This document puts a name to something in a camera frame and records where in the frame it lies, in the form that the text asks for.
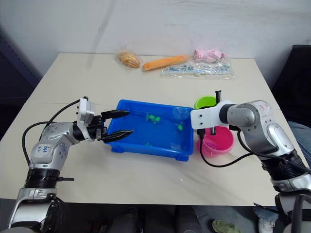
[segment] clear plastic bag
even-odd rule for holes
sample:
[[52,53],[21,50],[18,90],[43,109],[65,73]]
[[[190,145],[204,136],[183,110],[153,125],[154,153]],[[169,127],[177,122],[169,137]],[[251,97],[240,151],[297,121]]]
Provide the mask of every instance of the clear plastic bag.
[[132,70],[142,65],[142,59],[130,51],[126,46],[122,46],[119,51],[114,54],[113,59],[123,68]]
[[195,77],[195,78],[214,78],[214,79],[232,79],[235,78],[231,64],[218,61],[215,63],[197,62],[191,60],[169,67],[165,67],[161,74],[163,76],[175,76],[177,78]]

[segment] blue tray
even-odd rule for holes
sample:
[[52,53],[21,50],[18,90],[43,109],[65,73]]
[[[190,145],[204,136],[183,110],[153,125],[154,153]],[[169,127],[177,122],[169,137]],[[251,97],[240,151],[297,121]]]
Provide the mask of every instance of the blue tray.
[[118,130],[134,132],[108,143],[111,151],[159,155],[179,161],[189,159],[193,152],[192,108],[120,100],[117,109],[128,110],[130,114],[112,119],[108,133]]

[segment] orange carrot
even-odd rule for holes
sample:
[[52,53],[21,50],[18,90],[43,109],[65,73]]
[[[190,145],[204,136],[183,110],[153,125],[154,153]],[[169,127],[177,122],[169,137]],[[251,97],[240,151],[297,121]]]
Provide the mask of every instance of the orange carrot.
[[146,70],[166,67],[166,66],[170,66],[173,64],[186,62],[188,59],[189,59],[189,56],[181,55],[181,56],[168,57],[168,58],[156,60],[153,62],[147,62],[142,66],[142,70],[146,71]]

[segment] shoe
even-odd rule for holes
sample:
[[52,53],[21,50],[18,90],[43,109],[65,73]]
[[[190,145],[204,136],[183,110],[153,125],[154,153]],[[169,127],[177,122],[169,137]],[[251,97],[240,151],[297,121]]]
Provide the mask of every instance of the shoe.
[[216,233],[241,233],[241,231],[234,224],[227,224],[224,221],[214,220],[212,228]]
[[265,221],[262,218],[258,221],[259,233],[273,233],[273,227],[276,225],[275,222]]

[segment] pink cup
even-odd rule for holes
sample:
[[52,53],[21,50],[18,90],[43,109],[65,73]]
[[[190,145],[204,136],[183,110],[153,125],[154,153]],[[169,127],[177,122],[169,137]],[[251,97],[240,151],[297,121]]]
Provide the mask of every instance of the pink cup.
[[[205,132],[202,145],[204,157],[215,158],[221,154],[227,154],[232,150],[234,137],[228,128],[216,126],[216,135],[210,135],[209,129],[205,129]],[[200,140],[197,142],[197,148],[200,151]]]

